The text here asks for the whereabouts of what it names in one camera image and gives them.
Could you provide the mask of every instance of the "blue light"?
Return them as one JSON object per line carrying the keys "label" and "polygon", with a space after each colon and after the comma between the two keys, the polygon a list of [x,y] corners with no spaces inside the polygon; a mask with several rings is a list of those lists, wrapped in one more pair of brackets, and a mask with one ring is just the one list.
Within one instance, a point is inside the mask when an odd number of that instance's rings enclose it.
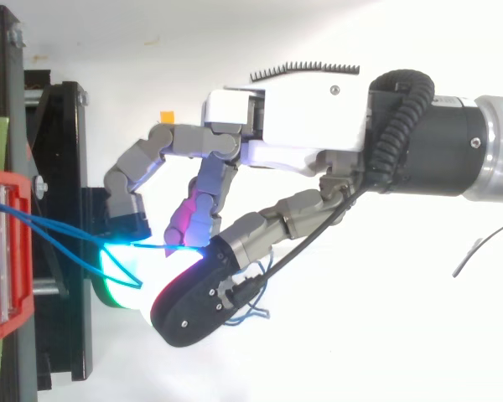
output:
{"label": "blue light", "polygon": [[[166,257],[165,250],[162,248],[111,244],[107,244],[106,247],[143,282],[142,289],[138,290],[105,280],[109,295],[121,307],[133,310],[148,309],[148,312],[142,311],[148,322],[150,322],[148,317],[151,306],[162,289],[202,258],[198,251],[189,248],[177,250],[170,257]],[[100,259],[101,268],[105,274],[130,281],[106,253],[101,252]]]}

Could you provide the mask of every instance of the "silver metal cylinder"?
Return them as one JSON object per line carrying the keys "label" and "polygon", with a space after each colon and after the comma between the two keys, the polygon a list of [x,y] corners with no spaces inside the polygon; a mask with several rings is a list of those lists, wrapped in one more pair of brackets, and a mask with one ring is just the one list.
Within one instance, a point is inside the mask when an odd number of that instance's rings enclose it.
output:
{"label": "silver metal cylinder", "polygon": [[25,90],[24,91],[24,106],[37,107],[43,90]]}
{"label": "silver metal cylinder", "polygon": [[488,142],[479,176],[464,196],[470,201],[503,203],[503,98],[481,96],[475,103],[485,117]]}
{"label": "silver metal cylinder", "polygon": [[60,290],[58,289],[54,278],[34,279],[35,296],[50,296],[59,294]]}

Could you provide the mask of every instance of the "coiled cable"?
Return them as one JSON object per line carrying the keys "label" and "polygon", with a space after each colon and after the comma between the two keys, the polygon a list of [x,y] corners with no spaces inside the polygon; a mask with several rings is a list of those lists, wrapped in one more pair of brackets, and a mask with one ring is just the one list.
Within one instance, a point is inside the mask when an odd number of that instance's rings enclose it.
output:
{"label": "coiled cable", "polygon": [[369,90],[394,92],[399,85],[406,85],[408,92],[372,147],[366,169],[366,180],[371,186],[392,182],[410,135],[434,98],[433,81],[415,70],[385,73],[371,83]]}

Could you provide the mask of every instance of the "black cylinder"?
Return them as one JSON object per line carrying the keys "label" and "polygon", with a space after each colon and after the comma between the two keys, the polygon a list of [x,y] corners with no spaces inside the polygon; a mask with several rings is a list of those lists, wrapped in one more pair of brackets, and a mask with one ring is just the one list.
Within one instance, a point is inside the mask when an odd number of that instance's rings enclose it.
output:
{"label": "black cylinder", "polygon": [[[405,95],[372,91],[370,96],[366,150],[373,149]],[[466,107],[459,98],[436,96],[410,134],[392,183],[376,189],[384,193],[460,195],[479,175],[487,137],[485,118],[478,107]]]}

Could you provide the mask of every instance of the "white wall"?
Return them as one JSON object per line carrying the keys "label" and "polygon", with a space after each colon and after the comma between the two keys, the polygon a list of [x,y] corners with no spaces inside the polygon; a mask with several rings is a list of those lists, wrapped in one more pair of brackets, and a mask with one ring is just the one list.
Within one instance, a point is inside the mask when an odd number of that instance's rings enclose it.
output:
{"label": "white wall", "polygon": [[[27,67],[90,92],[91,185],[159,111],[198,123],[210,90],[288,59],[361,64],[370,77],[414,68],[441,95],[503,95],[500,1],[6,3],[24,23]],[[158,235],[198,166],[169,158],[145,186]],[[243,168],[225,225],[316,183]],[[94,373],[82,384],[55,376],[40,398],[503,401],[503,234],[450,276],[473,241],[502,224],[503,205],[366,195],[272,280],[270,321],[174,349],[138,313],[95,300]]]}

